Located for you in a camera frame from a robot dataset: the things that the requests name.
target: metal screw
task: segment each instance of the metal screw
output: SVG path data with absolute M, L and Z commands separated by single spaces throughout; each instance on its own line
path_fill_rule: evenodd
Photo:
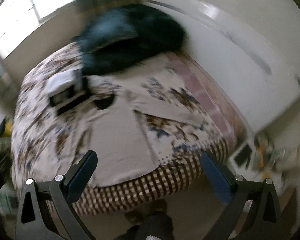
M 236 175 L 236 176 L 235 176 L 235 179 L 236 179 L 237 181 L 243 181 L 244 177 L 243 177 L 242 175 Z
M 26 184 L 27 184 L 27 185 L 30 185 L 32 182 L 33 182 L 33 179 L 27 179 L 27 180 L 26 180 Z
M 272 180 L 271 179 L 266 179 L 266 184 L 271 185 L 272 184 Z
M 63 176 L 62 175 L 57 175 L 55 176 L 54 180 L 55 181 L 61 181 L 63 179 Z

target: blue gripper pad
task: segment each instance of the blue gripper pad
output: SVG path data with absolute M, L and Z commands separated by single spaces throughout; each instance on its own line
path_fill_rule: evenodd
M 231 185 L 219 167 L 207 153 L 202 153 L 200 163 L 218 199 L 229 204 L 232 199 Z
M 93 152 L 83 166 L 78 170 L 77 174 L 68 186 L 68 203 L 73 203 L 79 200 L 84 188 L 89 182 L 90 177 L 96 169 L 98 163 L 98 156 Z

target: pink stripe on sheet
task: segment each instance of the pink stripe on sheet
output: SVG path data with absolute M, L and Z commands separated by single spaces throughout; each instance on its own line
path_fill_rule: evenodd
M 185 87 L 192 93 L 194 98 L 198 100 L 200 106 L 208 113 L 215 125 L 220 129 L 225 139 L 231 144 L 229 146 L 234 147 L 235 140 L 232 137 L 232 128 L 223 117 L 219 107 L 211 99 L 206 89 L 200 84 L 197 77 L 191 72 L 188 66 L 179 59 L 178 56 L 173 53 L 167 53 L 167 57 L 171 62 L 171 66 L 182 78 Z

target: checkered bed skirt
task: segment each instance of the checkered bed skirt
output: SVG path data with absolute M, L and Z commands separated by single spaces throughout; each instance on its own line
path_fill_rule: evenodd
M 209 150 L 224 162 L 228 157 L 228 143 L 222 139 L 211 144 Z M 136 206 L 151 202 L 188 188 L 202 175 L 199 152 L 186 154 L 173 165 L 168 164 L 140 178 L 110 187 L 86 187 L 79 201 L 72 204 L 78 215 L 97 215 L 116 211 L 126 212 Z M 48 201 L 50 212 L 54 206 Z

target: dark green pillow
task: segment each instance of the dark green pillow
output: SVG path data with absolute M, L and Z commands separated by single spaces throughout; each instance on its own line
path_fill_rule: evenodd
M 113 9 L 105 12 L 89 24 L 77 41 L 81 51 L 92 53 L 117 41 L 138 37 L 138 32 L 130 23 L 128 12 Z

